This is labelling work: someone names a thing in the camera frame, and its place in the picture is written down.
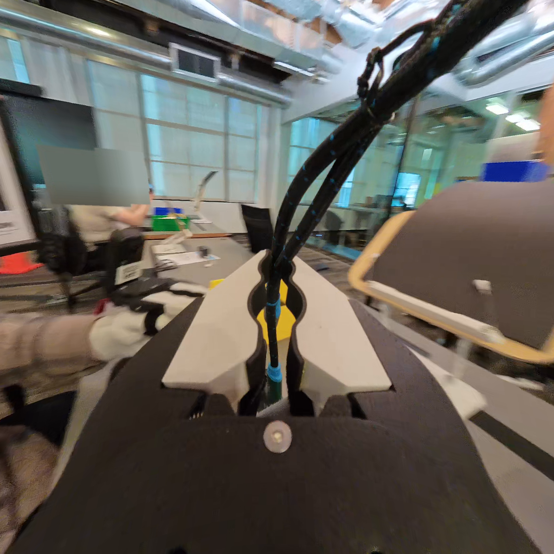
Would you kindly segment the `wooden book stand white base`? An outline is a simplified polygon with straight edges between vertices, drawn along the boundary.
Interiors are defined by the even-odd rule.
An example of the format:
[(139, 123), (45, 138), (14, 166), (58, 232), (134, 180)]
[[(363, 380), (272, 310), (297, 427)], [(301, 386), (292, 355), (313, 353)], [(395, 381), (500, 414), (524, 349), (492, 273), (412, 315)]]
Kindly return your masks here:
[(388, 220), (350, 268), (351, 287), (480, 347), (504, 378), (553, 403), (553, 178), (463, 182)]

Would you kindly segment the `green plastic bin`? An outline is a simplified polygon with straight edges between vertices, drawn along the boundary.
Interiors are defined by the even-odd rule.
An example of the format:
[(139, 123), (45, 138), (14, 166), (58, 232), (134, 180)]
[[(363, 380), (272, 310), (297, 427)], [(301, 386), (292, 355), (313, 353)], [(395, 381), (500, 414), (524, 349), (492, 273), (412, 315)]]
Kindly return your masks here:
[(190, 220), (187, 217), (183, 217), (181, 214), (164, 215), (164, 216), (152, 216), (151, 230), (159, 233), (171, 233), (180, 232), (190, 228)]

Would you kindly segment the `person's left forearm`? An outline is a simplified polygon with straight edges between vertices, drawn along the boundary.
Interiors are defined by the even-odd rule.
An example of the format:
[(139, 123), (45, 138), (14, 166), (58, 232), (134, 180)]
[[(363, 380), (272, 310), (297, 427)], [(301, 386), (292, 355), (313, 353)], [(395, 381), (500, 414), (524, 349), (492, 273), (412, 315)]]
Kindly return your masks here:
[(1, 314), (1, 378), (68, 376), (102, 363), (90, 334), (94, 315)]

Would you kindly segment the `long silver ceiling duct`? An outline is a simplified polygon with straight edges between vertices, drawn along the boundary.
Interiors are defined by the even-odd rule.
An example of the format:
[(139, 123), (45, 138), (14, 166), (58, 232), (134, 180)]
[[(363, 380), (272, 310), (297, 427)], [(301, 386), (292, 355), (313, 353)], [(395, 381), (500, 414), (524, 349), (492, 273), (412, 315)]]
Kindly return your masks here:
[[(1, 1), (1, 23), (174, 73), (171, 71), (169, 45), (156, 45), (38, 5)], [(218, 83), (176, 74), (182, 79), (217, 85), (281, 106), (288, 107), (292, 103), (290, 92), (285, 87), (222, 66)]]

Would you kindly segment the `orange plastic object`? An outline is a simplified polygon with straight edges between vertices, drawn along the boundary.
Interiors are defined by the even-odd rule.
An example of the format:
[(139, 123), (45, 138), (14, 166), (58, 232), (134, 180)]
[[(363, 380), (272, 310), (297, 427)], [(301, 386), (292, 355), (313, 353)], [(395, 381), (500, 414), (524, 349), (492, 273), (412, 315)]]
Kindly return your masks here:
[(34, 252), (14, 253), (1, 257), (1, 275), (22, 275), (43, 267)]

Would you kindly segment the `braided hdmi cable green plugs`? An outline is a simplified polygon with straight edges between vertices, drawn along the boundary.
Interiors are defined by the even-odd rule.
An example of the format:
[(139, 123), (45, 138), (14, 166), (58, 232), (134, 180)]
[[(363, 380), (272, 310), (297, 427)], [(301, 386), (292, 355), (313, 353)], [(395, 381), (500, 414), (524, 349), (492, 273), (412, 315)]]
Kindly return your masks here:
[(282, 398), (276, 340), (280, 282), (344, 181), (406, 102), (450, 72), (526, 1), (450, 1), (436, 18), (413, 25), (370, 51), (357, 79), (360, 106), (316, 147), (289, 185), (276, 218), (267, 281), (268, 400)]

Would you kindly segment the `white poster board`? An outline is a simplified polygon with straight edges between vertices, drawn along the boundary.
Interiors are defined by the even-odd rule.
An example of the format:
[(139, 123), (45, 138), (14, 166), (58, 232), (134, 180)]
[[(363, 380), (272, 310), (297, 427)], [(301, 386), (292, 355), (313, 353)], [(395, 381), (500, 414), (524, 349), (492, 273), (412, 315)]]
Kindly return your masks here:
[(1, 126), (1, 256), (24, 252), (36, 239), (7, 136)]

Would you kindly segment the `white ceiling air vent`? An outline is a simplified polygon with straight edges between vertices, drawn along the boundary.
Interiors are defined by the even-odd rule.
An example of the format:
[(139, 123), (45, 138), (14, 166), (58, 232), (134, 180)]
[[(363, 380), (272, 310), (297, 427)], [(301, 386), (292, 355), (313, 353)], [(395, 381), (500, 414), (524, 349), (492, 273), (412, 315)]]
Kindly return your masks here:
[(171, 71), (209, 83), (218, 83), (221, 58), (188, 46), (170, 43)]

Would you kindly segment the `black office chair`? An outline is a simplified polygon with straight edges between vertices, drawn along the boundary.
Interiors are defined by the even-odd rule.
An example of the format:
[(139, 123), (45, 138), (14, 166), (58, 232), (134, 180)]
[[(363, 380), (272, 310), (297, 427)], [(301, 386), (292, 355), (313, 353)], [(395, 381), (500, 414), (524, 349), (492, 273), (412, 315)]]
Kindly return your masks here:
[(257, 254), (270, 250), (274, 235), (270, 210), (250, 204), (241, 204), (240, 209), (251, 252)]
[(142, 260), (144, 239), (136, 228), (115, 230), (88, 246), (68, 206), (43, 209), (39, 220), (38, 260), (56, 276), (69, 312), (79, 296), (94, 290), (110, 297), (117, 287), (117, 269)]

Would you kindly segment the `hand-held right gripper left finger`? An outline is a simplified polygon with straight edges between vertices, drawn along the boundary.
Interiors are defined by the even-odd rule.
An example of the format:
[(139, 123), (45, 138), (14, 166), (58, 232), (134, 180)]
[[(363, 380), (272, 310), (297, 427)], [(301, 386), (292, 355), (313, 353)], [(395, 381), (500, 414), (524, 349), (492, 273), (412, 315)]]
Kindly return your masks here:
[(266, 306), (267, 251), (208, 292), (176, 350), (166, 388), (221, 394), (237, 413), (257, 413), (267, 383), (267, 343), (258, 314)]

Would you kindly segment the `white desk lamp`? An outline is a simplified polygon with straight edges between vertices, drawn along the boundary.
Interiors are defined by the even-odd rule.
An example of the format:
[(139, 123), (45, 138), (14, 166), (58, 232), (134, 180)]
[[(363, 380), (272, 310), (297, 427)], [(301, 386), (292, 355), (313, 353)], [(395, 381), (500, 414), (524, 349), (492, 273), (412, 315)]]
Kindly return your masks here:
[(193, 200), (193, 211), (195, 215), (199, 215), (200, 207), (205, 197), (205, 192), (209, 182), (219, 173), (218, 170), (209, 171), (201, 180), (198, 185), (196, 195)]

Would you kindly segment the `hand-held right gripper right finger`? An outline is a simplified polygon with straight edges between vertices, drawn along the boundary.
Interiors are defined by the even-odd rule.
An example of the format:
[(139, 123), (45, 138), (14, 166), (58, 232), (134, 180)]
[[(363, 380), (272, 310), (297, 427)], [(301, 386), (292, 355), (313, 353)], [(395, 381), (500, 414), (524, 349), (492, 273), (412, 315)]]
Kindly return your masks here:
[(294, 260), (293, 285), (301, 293), (302, 313), (295, 337), (303, 361), (300, 391), (320, 413), (332, 396), (388, 391), (391, 380), (349, 298), (301, 259)]

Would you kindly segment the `yellow plastic bin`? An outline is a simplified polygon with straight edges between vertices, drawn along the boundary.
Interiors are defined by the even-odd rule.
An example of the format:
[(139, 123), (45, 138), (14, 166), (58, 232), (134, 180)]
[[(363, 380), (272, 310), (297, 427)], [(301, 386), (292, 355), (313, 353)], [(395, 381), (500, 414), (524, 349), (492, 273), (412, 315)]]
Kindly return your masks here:
[[(292, 327), (295, 323), (295, 316), (290, 309), (286, 306), (288, 288), (285, 282), (282, 280), (280, 283), (280, 299), (281, 299), (281, 311), (279, 320), (276, 324), (276, 339), (278, 342), (287, 340), (291, 336)], [(260, 323), (263, 337), (266, 343), (269, 343), (267, 335), (267, 322), (265, 320), (264, 310), (261, 310), (257, 316), (257, 320)]]

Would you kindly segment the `dark wall screen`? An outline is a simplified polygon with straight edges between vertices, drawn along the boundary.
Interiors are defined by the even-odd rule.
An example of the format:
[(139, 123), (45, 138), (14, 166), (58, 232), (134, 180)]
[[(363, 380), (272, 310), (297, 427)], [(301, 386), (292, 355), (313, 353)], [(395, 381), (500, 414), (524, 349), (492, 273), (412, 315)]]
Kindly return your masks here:
[(22, 186), (44, 184), (38, 145), (66, 149), (98, 146), (89, 106), (43, 97), (36, 85), (1, 79), (1, 125)]

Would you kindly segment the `person's left hand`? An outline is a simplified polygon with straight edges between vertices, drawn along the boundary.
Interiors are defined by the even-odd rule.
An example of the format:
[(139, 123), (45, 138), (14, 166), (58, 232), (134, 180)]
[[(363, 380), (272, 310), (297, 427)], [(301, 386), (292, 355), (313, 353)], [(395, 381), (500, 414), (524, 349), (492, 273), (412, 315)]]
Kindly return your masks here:
[(109, 362), (131, 358), (193, 301), (204, 298), (208, 291), (201, 285), (178, 282), (168, 290), (144, 297), (136, 308), (109, 308), (90, 331), (93, 359)]

